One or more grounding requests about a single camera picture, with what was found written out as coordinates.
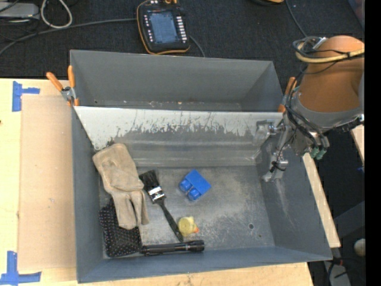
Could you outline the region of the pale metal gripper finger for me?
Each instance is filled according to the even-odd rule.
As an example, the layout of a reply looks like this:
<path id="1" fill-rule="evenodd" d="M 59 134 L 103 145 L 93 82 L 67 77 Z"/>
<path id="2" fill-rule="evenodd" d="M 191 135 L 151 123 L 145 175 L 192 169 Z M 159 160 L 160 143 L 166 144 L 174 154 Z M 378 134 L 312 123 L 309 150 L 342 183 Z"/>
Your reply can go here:
<path id="1" fill-rule="evenodd" d="M 264 182 L 281 179 L 289 161 L 281 153 L 273 153 L 270 157 L 268 171 L 261 177 Z"/>
<path id="2" fill-rule="evenodd" d="M 258 121 L 256 125 L 256 131 L 252 140 L 254 145 L 263 145 L 269 137 L 276 135 L 278 132 L 277 125 L 270 120 Z"/>

